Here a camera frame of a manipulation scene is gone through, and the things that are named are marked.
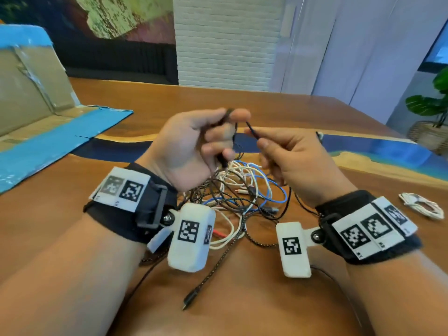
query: blue tape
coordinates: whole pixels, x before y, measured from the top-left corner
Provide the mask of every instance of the blue tape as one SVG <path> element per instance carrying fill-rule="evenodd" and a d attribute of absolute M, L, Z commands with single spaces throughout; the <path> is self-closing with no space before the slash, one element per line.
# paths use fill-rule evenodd
<path fill-rule="evenodd" d="M 0 153 L 0 193 L 64 157 L 132 114 L 100 107 Z"/>
<path fill-rule="evenodd" d="M 11 46 L 52 46 L 45 29 L 28 24 L 0 25 L 0 48 Z"/>

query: wicker basket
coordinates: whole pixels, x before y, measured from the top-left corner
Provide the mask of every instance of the wicker basket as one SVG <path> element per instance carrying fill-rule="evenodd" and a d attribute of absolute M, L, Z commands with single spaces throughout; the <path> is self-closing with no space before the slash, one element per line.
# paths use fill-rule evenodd
<path fill-rule="evenodd" d="M 408 132 L 408 138 L 412 141 L 424 145 L 431 151 L 442 154 L 448 149 L 448 126 L 443 125 L 441 128 L 436 129 L 433 127 L 430 121 L 417 121 Z M 434 141 L 434 146 L 423 143 L 423 139 L 428 140 L 428 136 Z"/>

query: green leaf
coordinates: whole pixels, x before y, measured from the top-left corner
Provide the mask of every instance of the green leaf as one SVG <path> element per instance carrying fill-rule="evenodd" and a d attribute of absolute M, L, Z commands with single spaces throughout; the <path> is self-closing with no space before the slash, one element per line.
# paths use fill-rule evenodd
<path fill-rule="evenodd" d="M 432 84 L 436 90 L 440 91 L 440 93 L 446 94 L 448 90 L 448 67 L 445 67 L 437 73 Z"/>
<path fill-rule="evenodd" d="M 435 116 L 447 110 L 447 99 L 446 96 L 443 99 L 435 99 L 413 95 L 406 99 L 406 106 L 412 113 L 421 116 Z"/>

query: forearm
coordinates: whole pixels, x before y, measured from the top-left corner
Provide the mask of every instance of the forearm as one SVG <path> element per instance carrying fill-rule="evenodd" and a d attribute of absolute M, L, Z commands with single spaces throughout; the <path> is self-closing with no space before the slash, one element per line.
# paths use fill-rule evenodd
<path fill-rule="evenodd" d="M 448 276 L 423 253 L 347 268 L 378 336 L 446 335 Z"/>
<path fill-rule="evenodd" d="M 105 335 L 144 250 L 85 214 L 0 287 L 2 334 Z"/>

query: mural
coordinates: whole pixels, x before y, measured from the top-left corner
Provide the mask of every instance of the mural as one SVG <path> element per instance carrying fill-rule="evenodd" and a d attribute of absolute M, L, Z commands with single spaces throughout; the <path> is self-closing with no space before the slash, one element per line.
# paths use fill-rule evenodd
<path fill-rule="evenodd" d="M 0 0 L 0 23 L 51 36 L 175 44 L 172 0 Z"/>

